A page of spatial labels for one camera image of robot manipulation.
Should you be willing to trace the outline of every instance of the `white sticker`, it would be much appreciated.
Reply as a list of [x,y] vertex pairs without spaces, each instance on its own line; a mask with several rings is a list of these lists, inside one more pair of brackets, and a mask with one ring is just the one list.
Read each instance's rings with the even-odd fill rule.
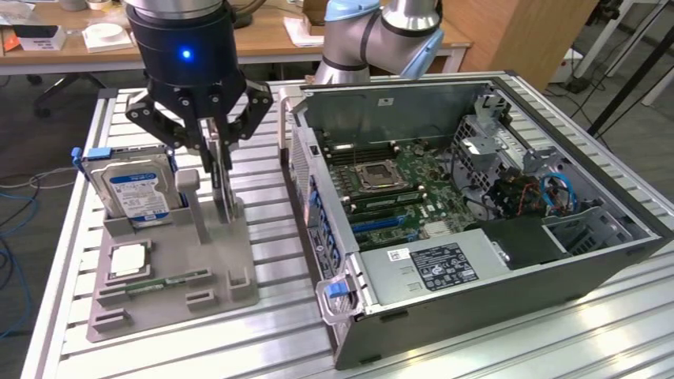
[[155,190],[159,184],[155,173],[118,176],[110,179],[110,183],[130,219],[155,220],[169,214],[167,199]]
[[379,207],[382,205],[391,205],[391,204],[395,204],[395,200],[385,200],[385,201],[378,201],[377,203],[370,203],[366,208],[371,208],[371,207]]
[[409,193],[407,195],[398,196],[397,201],[409,201],[409,200],[415,200],[418,198],[419,198],[419,192]]
[[390,107],[393,105],[393,97],[382,97],[377,105],[379,107]]
[[387,252],[391,262],[399,261],[402,259],[410,259],[410,249],[407,247],[398,250],[389,250]]

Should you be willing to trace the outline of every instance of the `cpu socket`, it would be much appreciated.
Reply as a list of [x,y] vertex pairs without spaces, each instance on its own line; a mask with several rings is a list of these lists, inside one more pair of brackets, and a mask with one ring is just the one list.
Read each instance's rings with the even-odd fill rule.
[[409,183],[402,178],[397,164],[391,160],[358,164],[355,166],[361,191],[367,193],[386,192],[406,188]]

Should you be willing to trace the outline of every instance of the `gray robot arm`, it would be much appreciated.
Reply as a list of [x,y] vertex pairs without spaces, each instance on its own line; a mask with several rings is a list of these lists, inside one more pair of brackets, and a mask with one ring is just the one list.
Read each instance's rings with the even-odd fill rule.
[[317,84],[370,81],[369,65],[418,79],[442,44],[441,0],[330,0]]

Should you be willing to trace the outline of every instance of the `white object on desk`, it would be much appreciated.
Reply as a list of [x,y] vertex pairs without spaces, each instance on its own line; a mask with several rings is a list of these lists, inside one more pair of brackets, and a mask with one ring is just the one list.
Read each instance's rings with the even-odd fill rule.
[[26,51],[59,51],[63,49],[63,45],[66,43],[66,39],[68,35],[66,34],[66,29],[63,26],[59,26],[54,36],[30,38],[22,37],[18,33],[19,42],[22,43],[22,47]]
[[323,46],[323,36],[310,36],[307,28],[305,28],[302,19],[283,18],[283,25],[291,37],[293,44],[298,47],[319,47]]
[[112,0],[87,0],[87,6],[92,10],[107,10],[112,8]]
[[84,29],[83,36],[90,53],[134,47],[127,31],[118,24],[95,24]]

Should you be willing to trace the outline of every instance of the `wooden desk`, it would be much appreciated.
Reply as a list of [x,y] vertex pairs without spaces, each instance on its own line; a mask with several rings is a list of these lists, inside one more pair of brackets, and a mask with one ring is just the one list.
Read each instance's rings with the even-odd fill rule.
[[[293,45],[283,26],[285,17],[297,17],[298,7],[287,8],[285,2],[271,1],[255,12],[253,25],[238,29],[234,34],[241,64],[274,62],[319,61],[321,47]],[[34,12],[46,24],[66,26],[68,30],[83,30],[88,20],[103,16],[103,12],[84,10],[67,12],[58,4],[38,3]],[[457,72],[466,49],[471,46],[467,37],[445,21],[445,40],[439,56],[447,56],[443,72]],[[0,75],[76,73],[142,69],[143,61],[138,48],[90,54],[82,35],[70,35],[60,51],[24,51],[19,47],[0,55]]]

